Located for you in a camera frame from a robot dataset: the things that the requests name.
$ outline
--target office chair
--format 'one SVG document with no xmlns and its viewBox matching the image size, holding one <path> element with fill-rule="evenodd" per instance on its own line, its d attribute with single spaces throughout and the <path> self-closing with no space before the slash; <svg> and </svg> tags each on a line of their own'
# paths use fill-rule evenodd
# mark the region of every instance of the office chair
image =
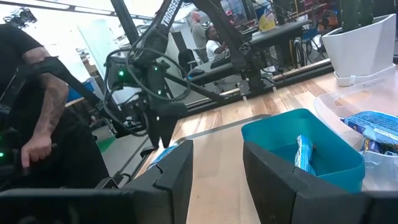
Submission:
<svg viewBox="0 0 398 224">
<path fill-rule="evenodd" d="M 193 49 L 193 51 L 199 56 L 199 59 L 202 63 L 209 62 L 209 58 L 207 57 L 206 48 L 204 49 Z"/>
<path fill-rule="evenodd" d="M 178 54 L 178 63 L 181 65 L 186 73 L 198 66 L 191 49 L 183 50 Z"/>
</svg>

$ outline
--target wooden table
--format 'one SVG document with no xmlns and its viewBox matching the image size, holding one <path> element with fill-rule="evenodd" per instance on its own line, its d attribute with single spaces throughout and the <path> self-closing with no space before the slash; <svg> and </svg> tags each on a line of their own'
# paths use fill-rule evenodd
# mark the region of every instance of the wooden table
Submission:
<svg viewBox="0 0 398 224">
<path fill-rule="evenodd" d="M 65 107 L 73 106 L 74 104 L 76 104 L 76 103 L 78 103 L 78 102 L 80 102 L 80 101 L 82 101 L 84 99 L 85 99 L 84 97 L 81 97 L 81 98 L 72 100 L 72 101 L 66 103 Z"/>
<path fill-rule="evenodd" d="M 331 73 L 181 119 L 172 142 L 192 139 L 194 145 L 187 223 L 260 223 L 243 168 L 241 127 L 261 114 L 275 115 L 296 108 L 316 114 L 313 100 L 340 88 Z M 159 149 L 149 156 L 137 177 L 162 151 Z"/>
</svg>

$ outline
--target snack bar wrapper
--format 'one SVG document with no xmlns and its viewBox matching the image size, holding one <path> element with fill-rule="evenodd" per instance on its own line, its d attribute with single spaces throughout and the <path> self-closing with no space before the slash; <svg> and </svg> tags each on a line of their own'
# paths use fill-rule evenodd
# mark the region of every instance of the snack bar wrapper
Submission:
<svg viewBox="0 0 398 224">
<path fill-rule="evenodd" d="M 312 175 L 316 175 L 313 167 L 310 164 L 312 160 L 312 142 L 303 135 L 299 135 L 296 141 L 298 144 L 298 151 L 294 160 L 295 166 Z"/>
<path fill-rule="evenodd" d="M 363 111 L 340 120 L 370 140 L 392 147 L 398 146 L 398 118 L 395 116 Z"/>
</svg>

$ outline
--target hand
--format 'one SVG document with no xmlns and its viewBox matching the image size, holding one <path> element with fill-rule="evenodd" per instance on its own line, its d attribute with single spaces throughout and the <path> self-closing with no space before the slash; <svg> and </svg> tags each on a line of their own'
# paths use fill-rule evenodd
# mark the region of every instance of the hand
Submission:
<svg viewBox="0 0 398 224">
<path fill-rule="evenodd" d="M 28 168 L 30 161 L 37 162 L 49 156 L 51 154 L 51 143 L 51 136 L 49 135 L 33 136 L 21 150 L 23 168 Z"/>
</svg>

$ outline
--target person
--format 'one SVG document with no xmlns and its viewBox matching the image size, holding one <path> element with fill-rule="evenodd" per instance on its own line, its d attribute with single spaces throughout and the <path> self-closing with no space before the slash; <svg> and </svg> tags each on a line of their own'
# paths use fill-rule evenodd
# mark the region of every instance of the person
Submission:
<svg viewBox="0 0 398 224">
<path fill-rule="evenodd" d="M 199 57 L 200 58 L 207 58 L 206 55 L 206 29 L 200 24 L 200 14 L 199 12 L 193 11 L 191 13 L 191 20 L 192 20 L 192 26 L 191 26 L 191 33 L 193 36 L 193 39 L 195 41 L 195 44 L 198 48 L 199 51 Z"/>
<path fill-rule="evenodd" d="M 223 53 L 226 50 L 227 46 L 225 42 L 220 44 L 218 40 L 217 30 L 214 27 L 208 27 L 205 31 L 207 44 L 206 44 L 206 52 L 207 57 L 209 58 L 209 62 L 214 61 L 215 57 L 218 54 Z"/>
<path fill-rule="evenodd" d="M 0 25 L 0 94 L 20 65 L 49 56 L 23 30 Z M 23 86 L 7 118 L 0 119 L 20 133 L 22 166 L 30 169 L 32 178 L 12 179 L 10 183 L 7 178 L 12 177 L 2 177 L 0 185 L 8 182 L 6 189 L 94 188 L 109 177 L 89 127 L 65 108 L 68 91 L 66 83 L 50 73 L 33 77 Z"/>
</svg>

